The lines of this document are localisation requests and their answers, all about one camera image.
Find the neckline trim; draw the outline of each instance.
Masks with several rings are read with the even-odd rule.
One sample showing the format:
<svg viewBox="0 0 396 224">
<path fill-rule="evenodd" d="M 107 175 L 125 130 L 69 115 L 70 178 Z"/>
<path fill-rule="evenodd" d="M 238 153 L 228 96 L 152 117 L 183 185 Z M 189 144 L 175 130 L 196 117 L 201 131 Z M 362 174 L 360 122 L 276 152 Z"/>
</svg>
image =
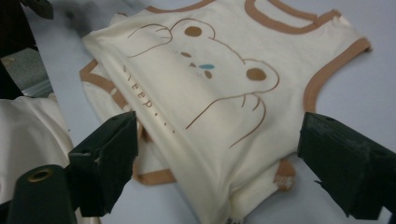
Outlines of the neckline trim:
<svg viewBox="0 0 396 224">
<path fill-rule="evenodd" d="M 160 9 L 157 7 L 147 7 L 146 10 L 149 12 L 152 12 L 152 13 L 185 12 L 185 11 L 195 10 L 200 7 L 204 7 L 214 1 L 216 1 L 216 0 L 203 0 L 201 2 L 198 2 L 198 3 L 188 6 L 188 7 L 181 7 L 181 8 L 172 9 L 172 10 L 165 10 L 165 9 Z"/>
<path fill-rule="evenodd" d="M 312 23 L 304 26 L 304 27 L 294 27 L 290 26 L 284 22 L 276 21 L 266 16 L 264 13 L 259 11 L 256 6 L 256 0 L 246 0 L 245 1 L 245 11 L 254 21 L 260 23 L 261 25 L 277 30 L 282 33 L 291 34 L 291 35 L 300 35 L 306 34 L 308 32 L 314 31 L 318 29 L 324 23 L 332 20 L 334 17 L 341 17 L 341 13 L 337 10 L 329 11 L 321 16 L 317 16 L 312 13 L 302 12 L 293 7 L 289 7 L 288 5 L 278 1 L 278 0 L 268 0 L 271 4 L 273 4 L 278 9 L 284 11 L 285 13 L 290 14 L 291 16 L 298 17 L 301 19 L 312 21 Z"/>
</svg>

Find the metal ring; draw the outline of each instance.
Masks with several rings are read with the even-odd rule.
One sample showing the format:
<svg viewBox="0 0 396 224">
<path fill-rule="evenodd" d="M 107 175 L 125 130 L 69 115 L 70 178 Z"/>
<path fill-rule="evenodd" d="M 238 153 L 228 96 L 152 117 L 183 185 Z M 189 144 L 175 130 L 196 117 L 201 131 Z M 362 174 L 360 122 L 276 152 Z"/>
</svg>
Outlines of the metal ring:
<svg viewBox="0 0 396 224">
<path fill-rule="evenodd" d="M 44 179 L 47 179 L 52 174 L 53 174 L 53 171 L 51 169 L 49 169 L 49 168 L 46 168 L 46 169 L 43 169 L 43 170 L 36 171 L 32 175 L 29 175 L 29 177 L 27 179 L 29 180 L 29 182 L 35 183 L 35 182 L 39 182 L 39 181 L 42 181 Z"/>
</svg>

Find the cartoon bear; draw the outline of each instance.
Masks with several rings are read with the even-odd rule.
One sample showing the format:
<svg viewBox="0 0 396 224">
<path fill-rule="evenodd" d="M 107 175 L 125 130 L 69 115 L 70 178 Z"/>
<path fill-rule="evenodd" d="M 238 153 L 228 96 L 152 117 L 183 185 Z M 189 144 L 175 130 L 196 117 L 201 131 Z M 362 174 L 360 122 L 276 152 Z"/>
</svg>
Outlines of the cartoon bear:
<svg viewBox="0 0 396 224">
<path fill-rule="evenodd" d="M 230 147 L 262 125 L 266 106 L 261 94 L 276 88 L 279 83 L 277 71 L 264 61 L 243 58 L 231 46 L 217 39 L 216 30 L 209 23 L 184 19 L 170 28 L 149 24 L 132 32 L 127 41 L 125 54 L 130 60 L 151 53 L 155 55 L 157 50 L 172 51 L 173 57 L 190 75 L 199 78 L 200 83 L 204 82 L 209 90 L 215 90 L 212 95 L 216 97 L 186 125 L 186 130 L 207 117 L 208 113 L 221 111 L 217 107 L 224 105 L 222 102 L 225 101 L 240 104 L 242 113 L 259 114 L 247 116 L 253 118 L 253 121 L 250 119 L 244 124 L 250 127 L 250 131 L 235 136 Z"/>
</svg>

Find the white cloth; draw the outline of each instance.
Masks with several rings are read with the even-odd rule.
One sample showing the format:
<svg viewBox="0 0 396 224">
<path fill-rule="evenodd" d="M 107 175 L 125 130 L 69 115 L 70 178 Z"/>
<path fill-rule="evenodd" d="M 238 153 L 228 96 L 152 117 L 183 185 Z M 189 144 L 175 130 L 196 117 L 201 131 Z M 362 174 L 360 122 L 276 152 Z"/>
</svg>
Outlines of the white cloth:
<svg viewBox="0 0 396 224">
<path fill-rule="evenodd" d="M 42 165 L 65 167 L 73 149 L 61 110 L 56 101 L 21 96 L 0 99 L 0 203 L 12 199 L 17 179 Z M 99 223 L 83 218 L 78 223 Z"/>
<path fill-rule="evenodd" d="M 84 43 L 202 223 L 243 218 L 277 189 L 278 162 L 297 148 L 304 111 L 370 48 L 339 12 L 317 17 L 276 0 L 149 7 Z"/>
</svg>

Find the blue teardrop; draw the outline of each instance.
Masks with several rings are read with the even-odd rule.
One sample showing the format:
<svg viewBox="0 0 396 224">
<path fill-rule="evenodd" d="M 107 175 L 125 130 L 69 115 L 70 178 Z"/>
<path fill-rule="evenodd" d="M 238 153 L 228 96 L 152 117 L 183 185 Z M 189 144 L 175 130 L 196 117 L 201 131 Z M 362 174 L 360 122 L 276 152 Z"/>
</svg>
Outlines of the blue teardrop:
<svg viewBox="0 0 396 224">
<path fill-rule="evenodd" d="M 201 65 L 199 65 L 199 67 L 202 69 L 214 69 L 215 65 L 207 63 L 207 64 L 201 64 Z"/>
</svg>

